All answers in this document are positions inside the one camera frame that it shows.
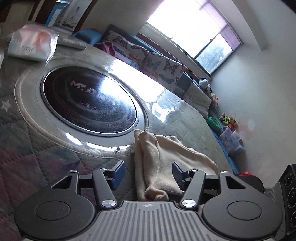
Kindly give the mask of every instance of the gray cushion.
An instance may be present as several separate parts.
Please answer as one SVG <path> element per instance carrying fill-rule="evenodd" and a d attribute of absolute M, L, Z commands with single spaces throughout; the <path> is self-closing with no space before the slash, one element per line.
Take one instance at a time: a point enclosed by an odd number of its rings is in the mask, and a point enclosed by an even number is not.
<path fill-rule="evenodd" d="M 207 111 L 211 104 L 211 99 L 193 82 L 183 96 L 183 100 L 197 109 L 207 120 Z"/>

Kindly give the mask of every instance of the plush toy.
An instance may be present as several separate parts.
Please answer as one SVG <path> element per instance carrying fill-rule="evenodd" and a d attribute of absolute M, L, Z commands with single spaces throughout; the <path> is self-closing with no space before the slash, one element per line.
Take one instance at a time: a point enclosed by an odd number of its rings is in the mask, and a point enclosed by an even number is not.
<path fill-rule="evenodd" d="M 207 79 L 200 79 L 198 84 L 206 93 L 212 93 L 211 85 L 208 83 Z"/>
<path fill-rule="evenodd" d="M 237 125 L 236 120 L 231 116 L 226 116 L 225 113 L 220 116 L 219 120 L 221 120 L 223 124 L 228 126 L 231 130 L 234 130 L 234 127 Z"/>

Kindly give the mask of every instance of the plastic bag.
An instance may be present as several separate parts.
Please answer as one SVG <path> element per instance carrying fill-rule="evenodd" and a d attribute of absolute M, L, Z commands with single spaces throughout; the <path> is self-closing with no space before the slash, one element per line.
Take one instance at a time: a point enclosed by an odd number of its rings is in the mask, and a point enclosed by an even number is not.
<path fill-rule="evenodd" d="M 58 36 L 55 31 L 47 27 L 27 24 L 13 33 L 7 54 L 47 62 L 55 52 Z"/>

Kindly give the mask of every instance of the induction cooktop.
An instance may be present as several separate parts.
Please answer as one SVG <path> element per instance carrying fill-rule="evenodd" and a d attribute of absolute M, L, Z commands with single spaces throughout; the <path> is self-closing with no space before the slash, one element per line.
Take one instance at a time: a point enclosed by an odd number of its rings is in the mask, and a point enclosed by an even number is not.
<path fill-rule="evenodd" d="M 92 69 L 52 70 L 40 85 L 42 99 L 65 124 L 97 136 L 120 136 L 139 120 L 135 99 L 119 82 Z"/>
<path fill-rule="evenodd" d="M 93 156 L 129 153 L 148 125 L 137 93 L 100 66 L 76 59 L 32 66 L 15 87 L 27 123 L 51 141 Z"/>

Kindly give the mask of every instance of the gray ribbed plate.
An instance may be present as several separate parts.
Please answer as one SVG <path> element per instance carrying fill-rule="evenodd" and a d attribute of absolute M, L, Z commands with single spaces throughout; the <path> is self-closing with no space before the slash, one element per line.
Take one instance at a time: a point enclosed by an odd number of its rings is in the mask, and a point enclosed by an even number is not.
<path fill-rule="evenodd" d="M 125 201 L 116 210 L 102 211 L 88 230 L 69 239 L 69 241 L 99 240 L 219 241 L 225 239 L 208 230 L 196 212 L 178 209 L 173 202 Z"/>

